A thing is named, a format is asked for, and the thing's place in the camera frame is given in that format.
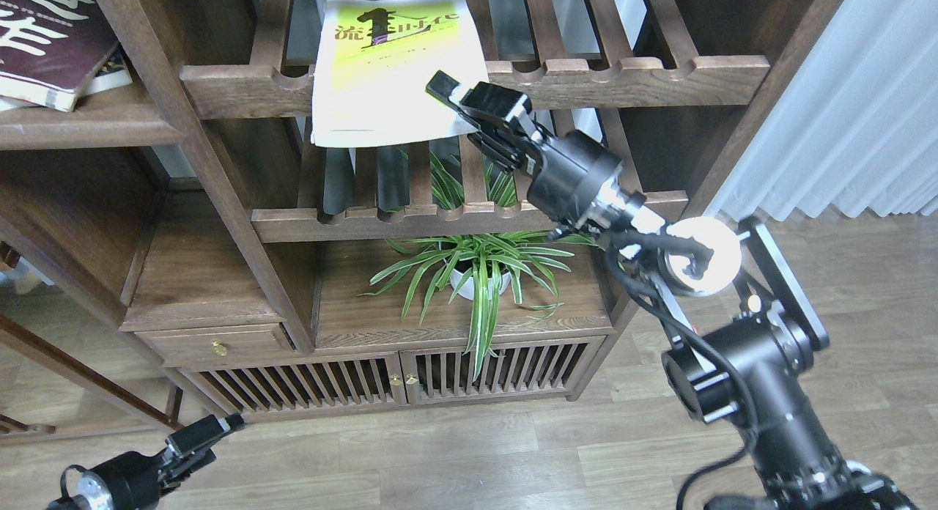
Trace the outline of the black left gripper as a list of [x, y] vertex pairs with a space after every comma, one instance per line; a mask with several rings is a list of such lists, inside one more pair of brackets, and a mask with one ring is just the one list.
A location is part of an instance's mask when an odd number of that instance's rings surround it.
[[154, 509], [194, 471], [215, 461], [209, 448], [244, 426], [240, 413], [208, 415], [169, 435], [167, 447], [153, 457], [130, 451], [91, 469], [71, 465], [81, 477], [70, 509]]

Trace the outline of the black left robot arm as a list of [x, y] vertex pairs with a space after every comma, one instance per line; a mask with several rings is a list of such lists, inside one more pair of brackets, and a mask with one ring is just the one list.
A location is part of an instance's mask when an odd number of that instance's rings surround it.
[[160, 498], [215, 460], [212, 446], [244, 427], [239, 413], [208, 415], [169, 435], [166, 447], [154, 456], [130, 451], [90, 469], [68, 466], [60, 477], [62, 495], [47, 508], [154, 509]]

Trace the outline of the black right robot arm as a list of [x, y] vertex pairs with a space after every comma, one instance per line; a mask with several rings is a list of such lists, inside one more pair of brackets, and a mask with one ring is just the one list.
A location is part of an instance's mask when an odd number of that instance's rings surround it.
[[619, 157], [580, 130], [553, 135], [526, 94], [442, 70], [426, 92], [473, 128], [469, 139], [500, 169], [530, 177], [527, 199], [556, 223], [551, 240], [599, 243], [610, 276], [663, 326], [671, 347], [661, 362], [690, 417], [737, 428], [741, 449], [690, 474], [677, 508], [694, 481], [746, 456], [764, 496], [717, 495], [707, 509], [915, 507], [891, 477], [842, 457], [799, 385], [830, 337], [763, 222], [669, 223], [620, 186]]

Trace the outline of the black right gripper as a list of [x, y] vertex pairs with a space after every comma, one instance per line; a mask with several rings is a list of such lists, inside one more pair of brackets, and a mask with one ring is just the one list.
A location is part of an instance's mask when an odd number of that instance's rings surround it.
[[469, 86], [437, 70], [426, 92], [479, 130], [467, 138], [490, 163], [507, 174], [519, 170], [531, 177], [527, 200], [550, 220], [624, 223], [627, 194], [618, 181], [622, 160], [586, 133], [553, 135], [533, 123], [529, 96], [485, 81]]

